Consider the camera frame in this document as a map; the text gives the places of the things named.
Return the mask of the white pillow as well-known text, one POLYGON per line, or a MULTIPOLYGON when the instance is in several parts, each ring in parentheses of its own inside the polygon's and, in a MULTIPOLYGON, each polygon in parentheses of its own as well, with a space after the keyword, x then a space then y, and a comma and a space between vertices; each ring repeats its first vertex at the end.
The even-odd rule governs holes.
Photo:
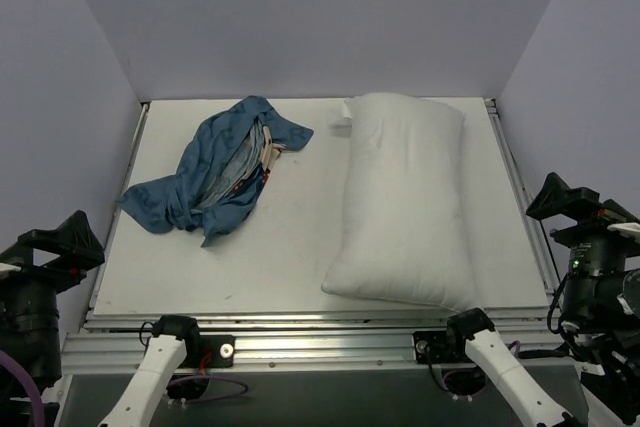
POLYGON ((327 294, 464 311, 480 302, 462 211, 464 114, 394 93, 345 100, 343 236, 327 294))

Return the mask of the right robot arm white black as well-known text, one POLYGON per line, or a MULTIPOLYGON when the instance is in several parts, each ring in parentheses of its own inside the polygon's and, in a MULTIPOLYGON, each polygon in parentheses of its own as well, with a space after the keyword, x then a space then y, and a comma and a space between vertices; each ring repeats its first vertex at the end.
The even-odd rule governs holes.
MULTIPOLYGON (((639 254, 639 219, 598 192, 571 188, 547 175, 526 210, 542 221, 558 215, 573 225, 553 240, 569 249, 567 274, 547 317, 568 356, 581 368, 580 382, 627 426, 639 417, 639 272, 628 259, 639 254)), ((504 344, 486 313, 474 308, 449 318, 444 347, 469 359, 497 388, 525 426, 576 426, 577 418, 533 379, 504 344)))

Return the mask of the blue patterned pillowcase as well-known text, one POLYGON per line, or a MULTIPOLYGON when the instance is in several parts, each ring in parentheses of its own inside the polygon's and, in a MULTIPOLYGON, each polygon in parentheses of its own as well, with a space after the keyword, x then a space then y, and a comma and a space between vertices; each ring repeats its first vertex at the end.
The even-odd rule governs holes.
POLYGON ((152 234, 201 230, 208 247, 249 217, 280 155, 313 134, 248 96, 198 126, 173 174, 128 187, 118 205, 152 234))

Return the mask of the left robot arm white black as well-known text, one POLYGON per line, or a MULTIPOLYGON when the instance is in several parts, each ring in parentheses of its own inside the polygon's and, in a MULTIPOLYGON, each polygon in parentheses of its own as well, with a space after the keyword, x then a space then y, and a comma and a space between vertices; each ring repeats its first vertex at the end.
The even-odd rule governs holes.
MULTIPOLYGON (((48 426, 56 404, 44 391, 62 376, 57 297, 105 261, 105 252, 78 210, 53 230, 33 229, 1 253, 1 416, 18 425, 48 426)), ((147 426, 179 366, 202 352, 197 323, 163 316, 144 357, 104 426, 147 426)))

